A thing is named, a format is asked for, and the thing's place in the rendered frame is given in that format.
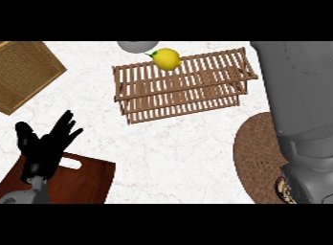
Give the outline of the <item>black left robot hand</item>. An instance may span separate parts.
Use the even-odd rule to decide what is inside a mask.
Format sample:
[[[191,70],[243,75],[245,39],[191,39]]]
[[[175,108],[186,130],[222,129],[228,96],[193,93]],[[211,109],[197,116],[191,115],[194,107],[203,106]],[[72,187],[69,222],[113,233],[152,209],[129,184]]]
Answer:
[[[16,144],[25,157],[20,181],[25,184],[35,176],[48,180],[56,173],[63,151],[84,132],[81,128],[72,131],[75,123],[73,114],[66,111],[42,137],[38,137],[26,122],[16,123]]]

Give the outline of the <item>wooden slatted tiered shelf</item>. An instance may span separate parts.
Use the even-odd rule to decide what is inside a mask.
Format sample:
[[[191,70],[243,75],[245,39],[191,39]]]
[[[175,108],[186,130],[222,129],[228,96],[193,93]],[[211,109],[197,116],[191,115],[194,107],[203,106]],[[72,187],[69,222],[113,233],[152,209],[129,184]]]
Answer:
[[[247,81],[258,79],[245,48],[184,56],[174,71],[152,61],[115,66],[113,76],[128,124],[239,106]]]

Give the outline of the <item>yellow lemon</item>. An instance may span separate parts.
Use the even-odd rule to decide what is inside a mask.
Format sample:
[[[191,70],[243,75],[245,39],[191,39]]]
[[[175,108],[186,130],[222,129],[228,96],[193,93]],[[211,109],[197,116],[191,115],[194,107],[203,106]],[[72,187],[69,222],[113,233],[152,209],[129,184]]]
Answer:
[[[163,71],[172,71],[181,65],[180,54],[169,48],[162,48],[149,54],[153,64]]]

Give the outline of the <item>round brown woven placemat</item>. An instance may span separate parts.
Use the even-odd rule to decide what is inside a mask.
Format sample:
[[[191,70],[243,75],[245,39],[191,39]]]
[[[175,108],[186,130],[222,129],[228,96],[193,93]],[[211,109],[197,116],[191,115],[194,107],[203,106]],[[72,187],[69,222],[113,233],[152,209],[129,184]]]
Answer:
[[[233,160],[245,191],[256,204],[286,204],[276,193],[276,181],[287,163],[281,153],[271,113],[243,122],[233,144]]]

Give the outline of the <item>dark wooden cutting board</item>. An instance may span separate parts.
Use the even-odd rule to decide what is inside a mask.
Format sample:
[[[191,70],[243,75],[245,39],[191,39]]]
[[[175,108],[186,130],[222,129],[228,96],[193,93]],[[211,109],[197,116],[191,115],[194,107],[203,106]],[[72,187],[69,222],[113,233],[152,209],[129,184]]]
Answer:
[[[103,204],[112,186],[116,164],[72,153],[63,153],[63,159],[81,163],[78,169],[63,166],[48,180],[50,202],[53,204]],[[19,180],[25,157],[16,164],[0,183],[0,199],[14,190],[31,189]]]

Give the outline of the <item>grey bowl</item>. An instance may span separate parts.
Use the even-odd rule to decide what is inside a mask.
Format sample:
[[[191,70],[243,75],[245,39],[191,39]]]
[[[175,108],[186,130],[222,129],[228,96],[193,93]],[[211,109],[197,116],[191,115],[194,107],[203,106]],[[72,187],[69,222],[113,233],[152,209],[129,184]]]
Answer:
[[[149,51],[157,44],[156,41],[119,41],[118,43],[119,48],[131,53],[138,54]]]

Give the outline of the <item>small yellow and dark object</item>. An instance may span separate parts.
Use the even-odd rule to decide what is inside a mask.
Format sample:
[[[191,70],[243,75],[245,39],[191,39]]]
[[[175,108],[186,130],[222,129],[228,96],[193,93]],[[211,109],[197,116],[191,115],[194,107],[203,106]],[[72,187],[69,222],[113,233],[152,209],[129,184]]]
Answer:
[[[286,204],[295,204],[295,200],[290,195],[290,188],[283,177],[277,179],[274,188],[276,188],[277,196],[281,199],[281,201]]]

